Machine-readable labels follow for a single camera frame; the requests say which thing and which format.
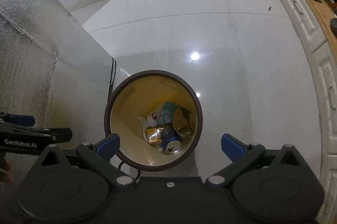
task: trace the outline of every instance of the white drawer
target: white drawer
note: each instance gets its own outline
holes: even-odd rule
[[[327,120],[328,153],[337,154],[337,65],[328,42],[314,54]]]
[[[312,52],[325,41],[324,32],[306,0],[281,0],[302,42],[306,41]]]
[[[319,223],[331,223],[336,215],[337,198],[337,155],[328,155],[326,180],[324,183],[325,198],[317,220]]]

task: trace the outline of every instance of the white tiled floor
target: white tiled floor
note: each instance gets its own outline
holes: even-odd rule
[[[162,69],[200,93],[204,123],[195,153],[155,175],[206,178],[222,169],[230,163],[220,147],[223,133],[267,148],[293,143],[319,173],[314,84],[279,0],[110,0],[73,15],[116,59],[116,84]],[[193,52],[198,61],[191,61]]]

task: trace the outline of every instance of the drawer handle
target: drawer handle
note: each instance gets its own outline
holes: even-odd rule
[[[298,13],[300,13],[302,16],[304,15],[304,13],[303,12],[301,12],[299,9],[298,9],[298,7],[297,7],[297,5],[296,5],[296,1],[295,0],[293,0],[293,4],[294,4],[294,7],[295,7],[295,9],[296,9],[296,11],[298,12]]]
[[[329,99],[330,108],[331,108],[332,110],[336,111],[337,108],[334,107],[333,104],[332,104],[331,91],[333,91],[332,86],[330,86],[329,89],[328,89],[328,99]]]

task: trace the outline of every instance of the blue gripper pad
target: blue gripper pad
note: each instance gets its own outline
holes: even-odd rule
[[[35,124],[35,118],[33,116],[22,116],[22,115],[10,115],[7,122],[32,127]]]
[[[121,145],[119,135],[111,134],[94,145],[94,152],[106,161],[118,152]]]
[[[223,135],[221,138],[221,148],[222,151],[229,157],[231,161],[235,161],[245,155],[245,147],[240,146],[233,139],[229,138],[226,135]]]

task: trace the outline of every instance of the human hand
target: human hand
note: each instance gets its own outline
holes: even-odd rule
[[[11,169],[11,165],[5,159],[4,159],[2,169],[5,171],[9,171]],[[0,181],[5,182],[6,184],[10,184],[10,185],[14,184],[14,178],[10,176],[9,174],[1,172],[1,171],[0,171]]]

